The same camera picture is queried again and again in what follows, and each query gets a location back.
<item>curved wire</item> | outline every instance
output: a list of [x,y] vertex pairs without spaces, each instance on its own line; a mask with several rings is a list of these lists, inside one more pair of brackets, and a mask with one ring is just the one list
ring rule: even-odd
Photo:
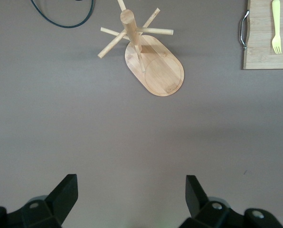
[[76,27],[81,26],[82,24],[84,24],[87,20],[89,20],[91,14],[92,14],[92,12],[93,12],[93,9],[94,9],[94,0],[91,0],[90,11],[89,11],[88,15],[86,16],[86,18],[85,18],[82,22],[80,22],[80,23],[78,23],[78,24],[76,24],[76,25],[65,26],[65,25],[60,25],[60,24],[57,24],[57,23],[51,21],[49,18],[47,18],[47,17],[40,11],[40,9],[38,9],[38,7],[36,6],[36,4],[34,3],[33,0],[30,0],[30,1],[32,2],[33,6],[34,6],[35,9],[38,11],[38,13],[39,13],[44,19],[46,19],[48,22],[52,23],[53,25],[56,25],[56,26],[62,27],[62,28],[67,28],[67,29],[69,29],[69,28],[70,28],[70,29],[71,29],[71,28],[76,28]]

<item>tray handle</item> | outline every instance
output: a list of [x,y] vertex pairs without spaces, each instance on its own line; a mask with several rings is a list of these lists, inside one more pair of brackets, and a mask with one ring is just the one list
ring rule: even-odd
[[244,20],[248,17],[249,15],[249,10],[247,10],[245,16],[243,17],[243,19],[241,20],[241,23],[240,23],[240,41],[243,45],[243,49],[246,50],[247,49],[247,45],[246,43],[243,41],[243,23],[244,23]]

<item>fork handle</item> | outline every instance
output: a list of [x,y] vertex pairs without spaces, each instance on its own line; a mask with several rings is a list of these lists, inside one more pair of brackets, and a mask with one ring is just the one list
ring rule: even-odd
[[280,0],[273,0],[274,31],[280,35]]

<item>oval wooden base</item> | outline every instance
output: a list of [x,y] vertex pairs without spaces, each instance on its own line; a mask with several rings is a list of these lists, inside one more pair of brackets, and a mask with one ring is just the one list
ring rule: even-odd
[[128,68],[152,94],[169,96],[179,90],[184,80],[184,68],[179,60],[155,37],[140,36],[142,72],[135,47],[129,43],[125,59]]

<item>gray table surface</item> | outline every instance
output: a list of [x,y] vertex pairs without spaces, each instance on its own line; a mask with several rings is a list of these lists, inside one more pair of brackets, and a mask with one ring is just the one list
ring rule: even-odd
[[[51,19],[81,21],[90,1],[36,0]],[[176,228],[188,216],[185,176],[238,213],[263,208],[283,224],[283,70],[242,70],[243,0],[125,0],[185,79],[150,94],[125,64],[116,0],[82,26],[58,28],[28,0],[0,0],[0,205],[14,211],[77,173],[63,227]]]

